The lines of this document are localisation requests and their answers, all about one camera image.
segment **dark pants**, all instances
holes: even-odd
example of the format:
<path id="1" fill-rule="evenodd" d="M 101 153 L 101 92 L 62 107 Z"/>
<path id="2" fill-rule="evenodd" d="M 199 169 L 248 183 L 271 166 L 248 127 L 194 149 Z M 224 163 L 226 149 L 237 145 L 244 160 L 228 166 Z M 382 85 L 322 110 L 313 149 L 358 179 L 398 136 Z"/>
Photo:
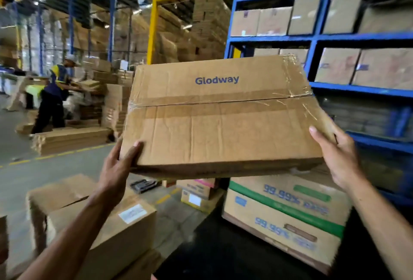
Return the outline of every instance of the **dark pants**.
<path id="1" fill-rule="evenodd" d="M 42 102 L 39 107 L 39 115 L 31 131 L 32 134 L 43 132 L 43 129 L 49 124 L 50 117 L 54 128 L 63 128 L 65 120 L 63 118 L 63 101 L 46 91 L 40 93 Z"/>

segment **person's left hand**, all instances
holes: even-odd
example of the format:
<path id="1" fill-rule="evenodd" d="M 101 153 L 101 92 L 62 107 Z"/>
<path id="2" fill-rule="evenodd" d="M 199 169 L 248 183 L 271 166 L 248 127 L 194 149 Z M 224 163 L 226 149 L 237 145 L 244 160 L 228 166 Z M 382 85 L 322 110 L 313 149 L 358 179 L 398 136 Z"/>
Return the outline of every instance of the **person's left hand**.
<path id="1" fill-rule="evenodd" d="M 115 207 L 122 200 L 131 164 L 139 159 L 144 143 L 136 141 L 126 156 L 120 160 L 121 146 L 122 138 L 118 140 L 106 157 L 98 182 L 98 192 L 112 207 Z"/>

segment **person's right hand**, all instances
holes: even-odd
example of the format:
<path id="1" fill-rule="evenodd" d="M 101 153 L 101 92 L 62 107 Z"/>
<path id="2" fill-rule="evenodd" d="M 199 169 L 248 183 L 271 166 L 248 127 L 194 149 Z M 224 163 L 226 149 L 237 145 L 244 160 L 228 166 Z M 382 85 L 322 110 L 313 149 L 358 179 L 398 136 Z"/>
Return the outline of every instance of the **person's right hand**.
<path id="1" fill-rule="evenodd" d="M 325 163 L 331 171 L 333 181 L 342 189 L 348 190 L 356 178 L 362 178 L 354 140 L 328 117 L 331 129 L 336 136 L 337 144 L 330 142 L 315 127 L 310 126 L 310 134 L 321 146 Z"/>

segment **green stripe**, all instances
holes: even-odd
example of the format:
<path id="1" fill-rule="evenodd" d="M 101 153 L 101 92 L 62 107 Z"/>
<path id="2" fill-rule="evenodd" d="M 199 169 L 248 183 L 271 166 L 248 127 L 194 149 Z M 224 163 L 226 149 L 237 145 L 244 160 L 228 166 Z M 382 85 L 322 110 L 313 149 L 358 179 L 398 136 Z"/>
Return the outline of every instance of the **green stripe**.
<path id="1" fill-rule="evenodd" d="M 230 189 L 234 190 L 235 192 L 238 192 L 242 195 L 245 195 L 249 197 L 250 199 L 256 200 L 257 202 L 260 202 L 261 204 L 264 204 L 266 206 L 269 206 L 271 208 L 274 208 L 278 211 L 281 211 L 293 218 L 296 218 L 298 220 L 301 220 L 309 225 L 312 225 L 314 227 L 317 227 L 323 231 L 326 231 L 328 233 L 331 233 L 332 235 L 338 236 L 340 239 L 343 237 L 343 230 L 344 226 L 338 225 L 336 223 L 332 223 L 330 221 L 318 218 L 316 216 L 307 214 L 301 210 L 295 209 L 291 206 L 282 204 L 280 202 L 274 201 L 273 199 L 266 197 L 264 195 L 261 195 L 257 192 L 254 192 L 246 187 L 243 187 L 242 185 L 235 183 L 233 181 L 230 181 Z"/>
<path id="2" fill-rule="evenodd" d="M 293 188 L 294 191 L 296 192 L 300 192 L 302 194 L 314 197 L 315 199 L 319 199 L 320 201 L 326 202 L 328 203 L 329 201 L 331 201 L 331 196 L 318 192 L 316 190 L 307 188 L 307 187 L 303 187 L 302 185 L 295 185 Z"/>

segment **box with green stripe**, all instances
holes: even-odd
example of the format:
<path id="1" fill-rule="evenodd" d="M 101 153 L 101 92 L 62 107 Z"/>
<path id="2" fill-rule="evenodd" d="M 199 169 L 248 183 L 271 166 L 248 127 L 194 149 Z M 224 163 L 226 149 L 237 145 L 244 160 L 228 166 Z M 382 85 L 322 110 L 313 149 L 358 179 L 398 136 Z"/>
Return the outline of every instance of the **box with green stripe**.
<path id="1" fill-rule="evenodd" d="M 230 189 L 339 237 L 351 210 L 331 175 L 315 171 L 231 178 Z"/>

